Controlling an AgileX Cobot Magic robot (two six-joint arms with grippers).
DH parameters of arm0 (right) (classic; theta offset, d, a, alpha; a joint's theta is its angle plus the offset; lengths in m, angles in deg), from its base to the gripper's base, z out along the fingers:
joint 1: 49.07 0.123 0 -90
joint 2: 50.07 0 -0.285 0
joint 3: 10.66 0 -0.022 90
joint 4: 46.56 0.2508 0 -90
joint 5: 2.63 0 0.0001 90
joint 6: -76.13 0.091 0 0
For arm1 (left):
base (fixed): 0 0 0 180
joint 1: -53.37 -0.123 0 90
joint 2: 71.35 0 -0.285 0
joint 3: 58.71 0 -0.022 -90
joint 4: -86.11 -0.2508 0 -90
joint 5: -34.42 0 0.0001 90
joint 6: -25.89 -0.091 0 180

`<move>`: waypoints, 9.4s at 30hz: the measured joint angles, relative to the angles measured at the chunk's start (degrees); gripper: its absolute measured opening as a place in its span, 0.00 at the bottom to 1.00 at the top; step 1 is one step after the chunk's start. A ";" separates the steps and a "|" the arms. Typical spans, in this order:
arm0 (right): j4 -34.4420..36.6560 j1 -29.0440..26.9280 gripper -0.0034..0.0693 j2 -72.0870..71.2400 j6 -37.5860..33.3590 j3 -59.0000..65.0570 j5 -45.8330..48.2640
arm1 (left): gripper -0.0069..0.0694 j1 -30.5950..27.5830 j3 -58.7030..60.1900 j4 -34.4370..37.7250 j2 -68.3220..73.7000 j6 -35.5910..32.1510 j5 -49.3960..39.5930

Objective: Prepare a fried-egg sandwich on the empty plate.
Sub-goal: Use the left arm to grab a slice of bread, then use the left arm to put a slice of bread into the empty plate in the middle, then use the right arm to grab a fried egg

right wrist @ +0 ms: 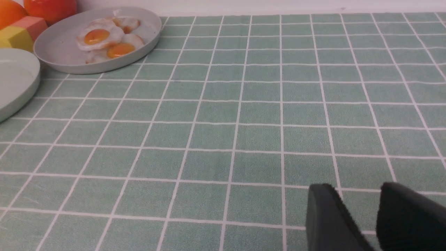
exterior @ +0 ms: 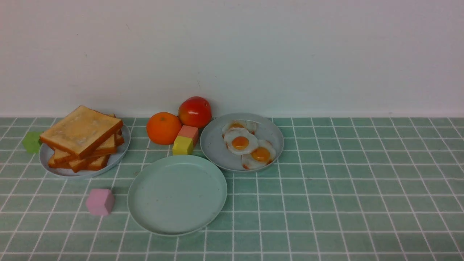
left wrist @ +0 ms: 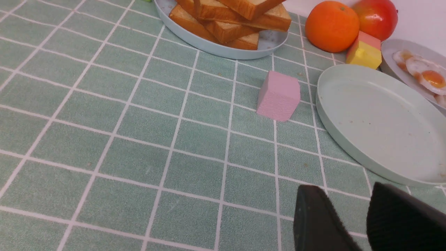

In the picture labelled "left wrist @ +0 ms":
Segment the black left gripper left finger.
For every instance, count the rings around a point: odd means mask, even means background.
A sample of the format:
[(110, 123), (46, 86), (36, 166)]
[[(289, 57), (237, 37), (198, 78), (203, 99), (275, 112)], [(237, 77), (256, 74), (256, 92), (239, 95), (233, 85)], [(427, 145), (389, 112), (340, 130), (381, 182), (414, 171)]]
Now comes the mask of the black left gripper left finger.
[(296, 251), (361, 251), (321, 188), (300, 185), (293, 221)]

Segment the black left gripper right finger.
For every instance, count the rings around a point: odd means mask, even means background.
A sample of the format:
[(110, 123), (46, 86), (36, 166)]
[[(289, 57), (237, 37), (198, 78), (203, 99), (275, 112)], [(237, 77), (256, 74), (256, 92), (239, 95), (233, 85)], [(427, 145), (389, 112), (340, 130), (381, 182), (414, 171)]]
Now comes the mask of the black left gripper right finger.
[(367, 237), (373, 251), (444, 251), (446, 216), (391, 184), (376, 182)]

